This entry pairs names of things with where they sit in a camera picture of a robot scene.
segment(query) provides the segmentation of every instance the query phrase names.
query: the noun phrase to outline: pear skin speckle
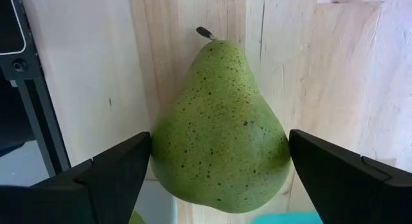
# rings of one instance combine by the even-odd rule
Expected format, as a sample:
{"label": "pear skin speckle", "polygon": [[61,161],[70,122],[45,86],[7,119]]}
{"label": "pear skin speckle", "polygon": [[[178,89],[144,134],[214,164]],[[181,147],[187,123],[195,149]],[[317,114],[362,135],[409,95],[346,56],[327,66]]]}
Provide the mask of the pear skin speckle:
{"label": "pear skin speckle", "polygon": [[264,205],[290,169],[285,132],[229,41],[203,47],[152,139],[151,165],[165,189],[225,212]]}

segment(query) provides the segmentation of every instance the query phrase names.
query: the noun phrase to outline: pear stem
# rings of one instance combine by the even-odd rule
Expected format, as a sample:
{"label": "pear stem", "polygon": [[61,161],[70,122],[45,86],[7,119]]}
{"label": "pear stem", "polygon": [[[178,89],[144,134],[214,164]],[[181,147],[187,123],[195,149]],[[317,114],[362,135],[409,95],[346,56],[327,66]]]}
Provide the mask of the pear stem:
{"label": "pear stem", "polygon": [[203,37],[206,37],[206,38],[208,38],[208,39],[210,39],[210,40],[212,40],[212,41],[215,41],[215,40],[217,40],[218,38],[217,37],[215,37],[209,30],[207,30],[206,28],[204,28],[204,27],[199,27],[199,28],[197,28],[196,29],[196,32],[198,32],[198,34],[200,34],[201,36],[203,36]]}

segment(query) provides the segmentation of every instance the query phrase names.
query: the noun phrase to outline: black device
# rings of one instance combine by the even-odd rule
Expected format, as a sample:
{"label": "black device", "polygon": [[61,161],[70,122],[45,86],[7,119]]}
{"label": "black device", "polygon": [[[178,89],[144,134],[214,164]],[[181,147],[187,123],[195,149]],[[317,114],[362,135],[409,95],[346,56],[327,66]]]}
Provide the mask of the black device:
{"label": "black device", "polygon": [[[300,130],[289,147],[324,224],[411,223],[412,174]],[[31,187],[0,186],[0,223],[126,224],[149,162],[140,133]]]}

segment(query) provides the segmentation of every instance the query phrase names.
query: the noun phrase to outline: light wood grain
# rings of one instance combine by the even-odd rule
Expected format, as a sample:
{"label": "light wood grain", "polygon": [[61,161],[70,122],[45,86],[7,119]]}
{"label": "light wood grain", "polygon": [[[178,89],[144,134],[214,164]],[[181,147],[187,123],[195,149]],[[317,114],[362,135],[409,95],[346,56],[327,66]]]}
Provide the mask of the light wood grain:
{"label": "light wood grain", "polygon": [[149,129],[129,0],[23,0],[72,165]]}
{"label": "light wood grain", "polygon": [[[286,132],[412,172],[412,0],[23,0],[72,165],[137,134],[207,42],[237,42]],[[155,179],[151,172],[148,179]],[[314,210],[299,176],[247,214],[178,200],[178,222]]]}

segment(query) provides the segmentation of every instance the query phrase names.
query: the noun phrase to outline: black metal frame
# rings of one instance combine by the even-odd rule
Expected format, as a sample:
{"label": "black metal frame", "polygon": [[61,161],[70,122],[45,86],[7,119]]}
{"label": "black metal frame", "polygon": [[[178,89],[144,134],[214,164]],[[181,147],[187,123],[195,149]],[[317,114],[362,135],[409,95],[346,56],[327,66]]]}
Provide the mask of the black metal frame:
{"label": "black metal frame", "polygon": [[14,80],[17,84],[47,171],[50,176],[55,176],[70,169],[70,161],[23,2],[22,0],[10,0],[10,2],[14,4],[15,16],[21,26],[26,48],[21,53],[0,55],[0,68],[6,80]]}

